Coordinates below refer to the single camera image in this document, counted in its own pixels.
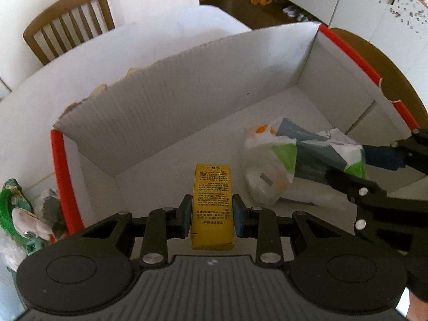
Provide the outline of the right hand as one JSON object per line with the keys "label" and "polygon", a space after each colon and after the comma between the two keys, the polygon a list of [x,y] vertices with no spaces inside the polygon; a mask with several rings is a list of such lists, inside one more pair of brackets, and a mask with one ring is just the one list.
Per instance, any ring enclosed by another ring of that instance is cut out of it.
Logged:
{"label": "right hand", "polygon": [[410,321],[428,321],[428,303],[409,292],[409,308],[406,318]]}

